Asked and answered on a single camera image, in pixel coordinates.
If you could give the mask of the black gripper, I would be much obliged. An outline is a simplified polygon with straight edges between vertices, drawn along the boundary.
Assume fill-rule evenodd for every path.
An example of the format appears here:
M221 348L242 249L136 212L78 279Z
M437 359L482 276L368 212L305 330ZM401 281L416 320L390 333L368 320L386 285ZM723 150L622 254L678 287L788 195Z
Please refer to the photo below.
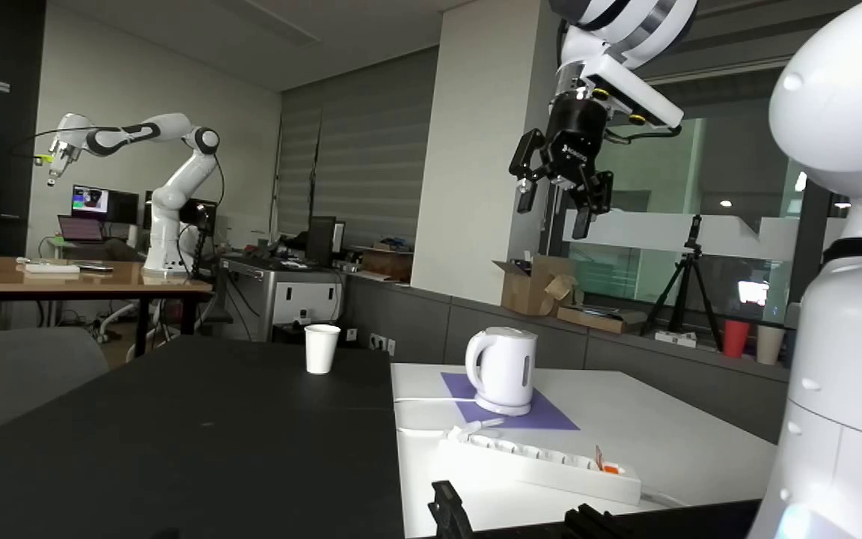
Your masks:
M615 174L597 174L607 112L597 100L574 89L551 103L548 122L521 135L510 174L518 179L515 207L531 212L536 200L536 179L574 183L574 224L571 237L585 240L597 215L612 209Z

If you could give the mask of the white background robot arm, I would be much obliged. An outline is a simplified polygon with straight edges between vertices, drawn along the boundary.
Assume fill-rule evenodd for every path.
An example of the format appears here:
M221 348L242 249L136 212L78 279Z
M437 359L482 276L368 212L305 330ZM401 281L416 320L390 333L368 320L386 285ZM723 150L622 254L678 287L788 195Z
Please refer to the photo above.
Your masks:
M218 131L191 122L185 115L157 115L133 122L93 122L81 115L64 115L49 128L49 150L37 156L49 179L60 179L81 156L108 158L136 147L136 171L157 179L149 198L149 233L145 273L190 276L196 258L179 245L179 209L218 165Z

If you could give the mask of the white robot arm foreground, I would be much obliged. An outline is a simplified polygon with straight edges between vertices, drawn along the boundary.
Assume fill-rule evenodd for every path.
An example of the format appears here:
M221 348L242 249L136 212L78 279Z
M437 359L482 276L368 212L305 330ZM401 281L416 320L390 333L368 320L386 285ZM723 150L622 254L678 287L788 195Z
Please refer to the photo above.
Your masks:
M543 179L570 192L577 228L612 209L597 167L607 122L675 135L684 112L639 77L694 17L697 0L548 0L567 34L548 122L510 161L518 204ZM862 539L862 0L820 28L771 100L779 150L851 200L842 237L800 303L785 424L748 539Z

